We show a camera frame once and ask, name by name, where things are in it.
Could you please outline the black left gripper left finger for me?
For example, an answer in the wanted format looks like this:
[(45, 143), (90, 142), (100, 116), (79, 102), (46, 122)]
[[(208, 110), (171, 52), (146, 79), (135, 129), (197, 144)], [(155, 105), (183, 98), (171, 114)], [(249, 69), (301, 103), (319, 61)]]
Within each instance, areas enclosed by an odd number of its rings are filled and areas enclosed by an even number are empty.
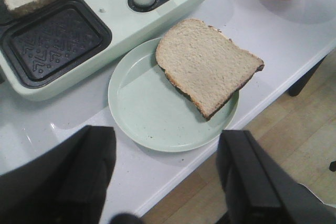
[(115, 163), (114, 129), (85, 126), (1, 175), (1, 223), (99, 223)]

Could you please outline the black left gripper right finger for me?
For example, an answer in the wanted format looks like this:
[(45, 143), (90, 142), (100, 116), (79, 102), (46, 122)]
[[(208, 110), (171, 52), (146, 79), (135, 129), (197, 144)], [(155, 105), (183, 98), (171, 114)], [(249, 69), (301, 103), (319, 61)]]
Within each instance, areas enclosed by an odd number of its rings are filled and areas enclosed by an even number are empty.
[(227, 206), (218, 223), (335, 223), (335, 212), (291, 178), (249, 131), (222, 131), (216, 166)]

